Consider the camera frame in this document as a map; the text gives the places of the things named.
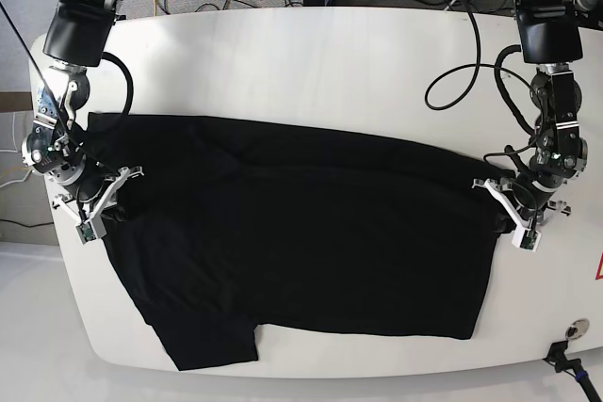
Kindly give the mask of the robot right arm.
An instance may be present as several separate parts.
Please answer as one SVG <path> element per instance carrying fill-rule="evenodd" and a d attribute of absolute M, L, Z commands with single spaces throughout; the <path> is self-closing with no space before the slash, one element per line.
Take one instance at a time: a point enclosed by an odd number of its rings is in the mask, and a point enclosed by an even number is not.
<path fill-rule="evenodd" d="M 43 52 L 54 63 L 39 74 L 34 122 L 22 144 L 25 164 L 63 188 L 63 194 L 56 196 L 52 206 L 64 209 L 73 218 L 82 243 L 105 235 L 104 213 L 119 213 L 118 190 L 128 179 L 142 173 L 140 167 L 114 169 L 92 150 L 95 139 L 111 137 L 122 127 L 133 103 L 131 73 L 105 49 L 121 2 L 58 0 L 43 45 Z M 88 132 L 77 124 L 76 114 L 90 96 L 87 71 L 102 61 L 114 64 L 122 72 L 125 102 L 122 112 L 106 129 Z"/>

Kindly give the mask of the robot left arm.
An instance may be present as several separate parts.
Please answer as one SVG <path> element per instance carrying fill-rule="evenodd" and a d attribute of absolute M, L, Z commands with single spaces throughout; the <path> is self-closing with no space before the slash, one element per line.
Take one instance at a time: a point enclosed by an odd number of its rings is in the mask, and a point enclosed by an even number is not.
<path fill-rule="evenodd" d="M 528 146 L 534 155 L 524 163 L 520 152 L 507 146 L 502 154 L 512 160 L 516 176 L 475 185 L 487 189 L 507 211 L 515 224 L 514 244 L 535 249 L 545 211 L 568 209 L 552 201 L 552 196 L 587 164 L 588 146 L 580 135 L 578 121 L 581 90 L 570 69 L 571 63 L 583 57 L 583 51 L 574 0 L 513 0 L 513 7 L 520 42 L 500 52 L 494 72 L 501 73 L 504 59 L 515 52 L 536 67 L 529 85 L 531 101 L 539 110 L 533 125 L 526 123 L 508 91 L 499 91 L 520 127 L 529 134 Z"/>

